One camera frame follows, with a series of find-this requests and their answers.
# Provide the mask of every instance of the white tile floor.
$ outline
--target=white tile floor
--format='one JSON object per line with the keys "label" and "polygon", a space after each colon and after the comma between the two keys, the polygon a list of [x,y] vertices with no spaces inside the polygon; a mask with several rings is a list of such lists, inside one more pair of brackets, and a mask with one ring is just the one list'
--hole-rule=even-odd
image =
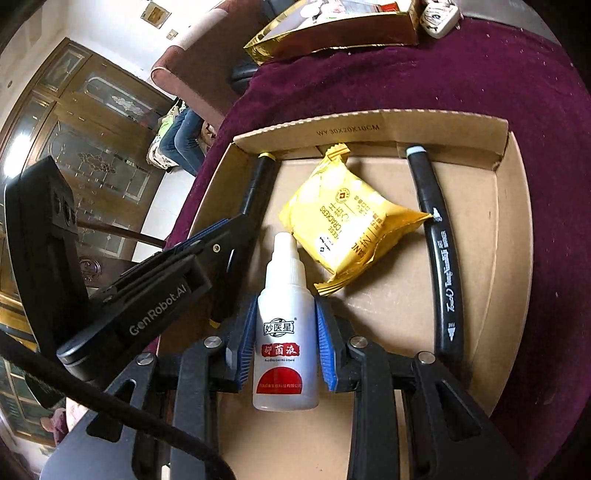
{"label": "white tile floor", "polygon": [[[142,233],[160,239],[168,237],[191,190],[193,180],[195,178],[184,170],[175,170],[164,175],[146,216]],[[159,251],[159,248],[151,245],[137,244],[132,260],[141,262]]]}

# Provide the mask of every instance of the wooden stick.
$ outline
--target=wooden stick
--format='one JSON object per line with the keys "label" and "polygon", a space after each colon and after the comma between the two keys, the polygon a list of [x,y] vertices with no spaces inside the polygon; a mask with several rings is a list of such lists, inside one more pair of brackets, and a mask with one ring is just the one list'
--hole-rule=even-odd
{"label": "wooden stick", "polygon": [[127,228],[121,228],[115,225],[109,225],[108,223],[99,222],[98,220],[82,220],[76,219],[76,223],[80,228],[89,228],[103,233],[111,233],[112,235],[122,236],[123,238],[131,238],[143,244],[152,245],[164,249],[166,241],[153,236],[144,235],[143,233],[134,232],[133,230],[127,230]]}

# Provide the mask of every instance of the white nozzle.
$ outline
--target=white nozzle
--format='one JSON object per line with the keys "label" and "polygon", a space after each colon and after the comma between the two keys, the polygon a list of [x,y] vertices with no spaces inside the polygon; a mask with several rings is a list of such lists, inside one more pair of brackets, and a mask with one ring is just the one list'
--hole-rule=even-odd
{"label": "white nozzle", "polygon": [[275,236],[273,256],[267,265],[265,288],[286,284],[305,288],[306,273],[297,252],[296,239],[290,233],[281,232]]}

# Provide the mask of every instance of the black marker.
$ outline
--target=black marker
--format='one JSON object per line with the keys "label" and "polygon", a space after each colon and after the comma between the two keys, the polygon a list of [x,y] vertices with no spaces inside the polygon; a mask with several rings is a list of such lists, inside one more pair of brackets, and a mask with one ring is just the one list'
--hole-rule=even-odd
{"label": "black marker", "polygon": [[407,148],[407,158],[417,187],[419,207],[433,215],[425,222],[425,237],[436,316],[435,355],[460,378],[464,356],[464,311],[452,225],[427,151],[421,146]]}

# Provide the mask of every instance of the purple tablecloth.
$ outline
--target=purple tablecloth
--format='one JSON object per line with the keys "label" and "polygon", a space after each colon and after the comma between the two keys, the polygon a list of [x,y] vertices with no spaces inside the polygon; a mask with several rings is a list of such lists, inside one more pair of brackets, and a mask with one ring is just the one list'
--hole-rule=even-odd
{"label": "purple tablecloth", "polygon": [[228,113],[178,217],[187,238],[235,135],[329,113],[427,108],[509,120],[534,218],[530,311],[511,377],[492,416],[536,476],[591,391],[591,98],[565,52],[541,37],[466,19],[418,48],[325,51],[259,69]]}

